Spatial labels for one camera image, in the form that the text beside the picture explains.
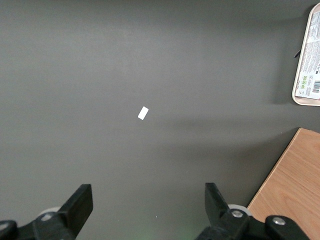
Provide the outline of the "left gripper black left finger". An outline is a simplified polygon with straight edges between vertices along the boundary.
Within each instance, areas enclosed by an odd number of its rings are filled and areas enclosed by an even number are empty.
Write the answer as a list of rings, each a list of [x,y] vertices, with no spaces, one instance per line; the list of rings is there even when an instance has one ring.
[[[82,184],[58,208],[44,210],[34,220],[18,226],[15,220],[0,222],[2,240],[75,240],[93,211],[91,184]]]

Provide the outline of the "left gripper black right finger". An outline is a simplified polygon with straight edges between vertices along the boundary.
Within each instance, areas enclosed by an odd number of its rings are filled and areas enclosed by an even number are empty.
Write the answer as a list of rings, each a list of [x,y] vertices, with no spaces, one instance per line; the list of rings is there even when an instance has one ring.
[[[291,218],[269,215],[264,222],[244,210],[230,208],[213,182],[205,183],[205,211],[210,226],[197,240],[308,240],[309,237]]]

